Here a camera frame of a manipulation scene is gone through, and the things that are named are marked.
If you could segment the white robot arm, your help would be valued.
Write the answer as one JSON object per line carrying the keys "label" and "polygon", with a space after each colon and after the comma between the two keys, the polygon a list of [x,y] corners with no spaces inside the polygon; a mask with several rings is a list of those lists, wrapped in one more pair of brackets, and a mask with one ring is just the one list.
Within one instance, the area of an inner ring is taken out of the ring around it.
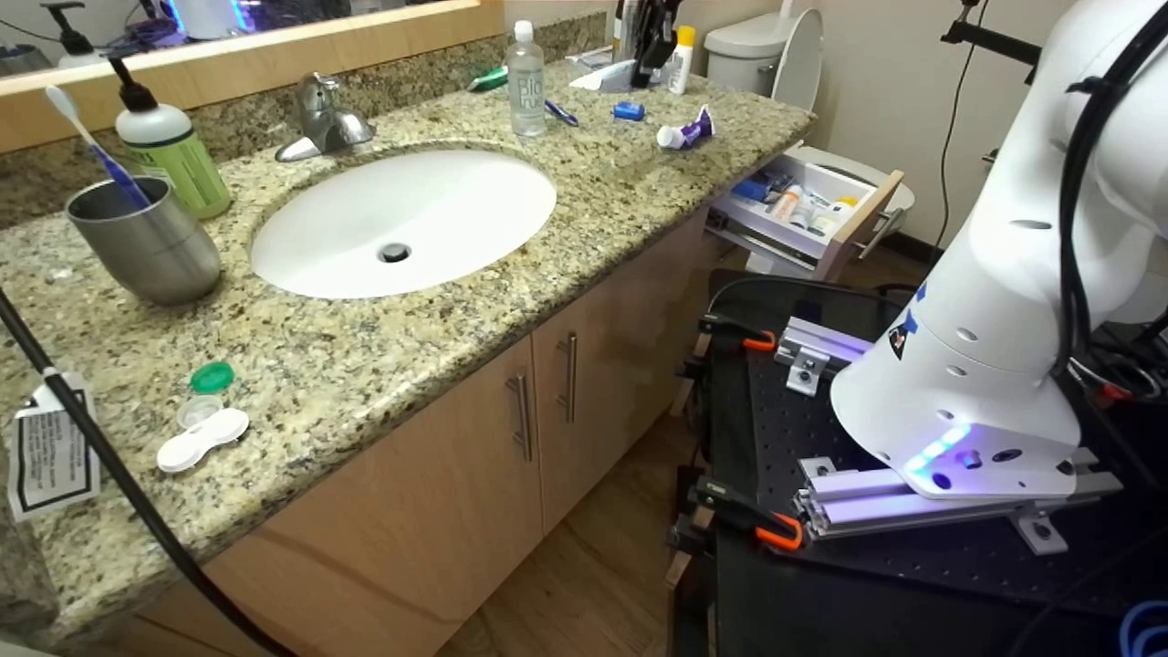
{"label": "white robot arm", "polygon": [[915,297],[827,383],[837,423],[934,501],[1066,501],[1073,351],[1168,232],[1168,0],[1078,0]]}

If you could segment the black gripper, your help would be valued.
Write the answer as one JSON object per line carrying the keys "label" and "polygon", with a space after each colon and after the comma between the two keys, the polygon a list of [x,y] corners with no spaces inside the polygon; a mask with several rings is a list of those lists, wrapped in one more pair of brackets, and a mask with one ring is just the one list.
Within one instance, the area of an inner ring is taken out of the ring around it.
{"label": "black gripper", "polygon": [[635,44],[632,87],[651,87],[652,69],[664,69],[664,62],[670,57],[675,39],[659,39],[657,44],[652,67],[651,67],[651,46],[645,44],[652,36],[668,36],[670,33],[680,5],[684,0],[632,0],[632,10],[626,10],[632,44]]}

